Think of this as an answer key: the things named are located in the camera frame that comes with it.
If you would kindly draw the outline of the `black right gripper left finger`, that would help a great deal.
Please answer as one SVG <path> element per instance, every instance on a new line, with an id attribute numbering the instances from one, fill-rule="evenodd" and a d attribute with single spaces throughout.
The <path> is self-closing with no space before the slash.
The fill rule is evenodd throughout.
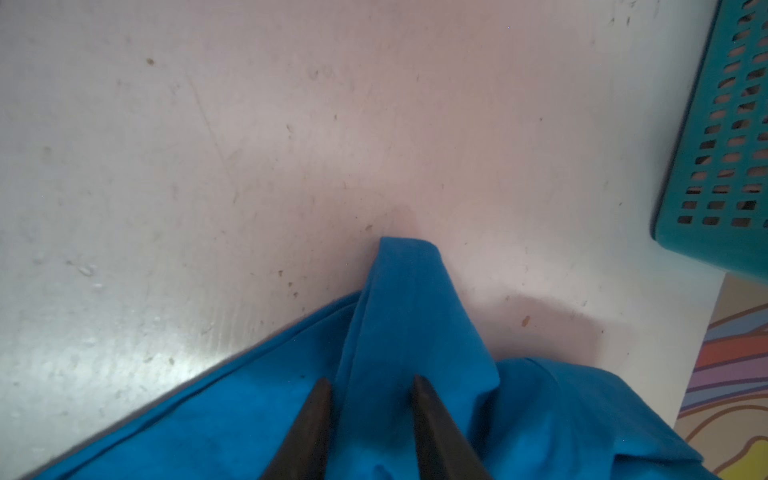
<path id="1" fill-rule="evenodd" d="M 331 416 L 332 385 L 328 379 L 321 378 L 314 384 L 260 479 L 324 479 Z"/>

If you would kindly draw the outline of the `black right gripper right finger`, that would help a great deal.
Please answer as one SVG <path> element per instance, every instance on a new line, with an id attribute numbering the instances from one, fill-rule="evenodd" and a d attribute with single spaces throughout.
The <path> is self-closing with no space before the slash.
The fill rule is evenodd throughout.
<path id="1" fill-rule="evenodd" d="M 412 410 L 421 479 L 492 479 L 431 382 L 420 375 L 413 381 Z"/>

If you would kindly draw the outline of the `blue t shirt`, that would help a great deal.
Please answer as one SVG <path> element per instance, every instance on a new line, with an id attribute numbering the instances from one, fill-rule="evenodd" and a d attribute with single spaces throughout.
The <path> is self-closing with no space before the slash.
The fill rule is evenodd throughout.
<path id="1" fill-rule="evenodd" d="M 426 377 L 496 479 L 706 479 L 702 457 L 624 381 L 494 360 L 438 249 L 385 237 L 366 285 L 41 472 L 44 479 L 255 479 L 314 384 L 332 387 L 331 479 L 415 479 Z"/>

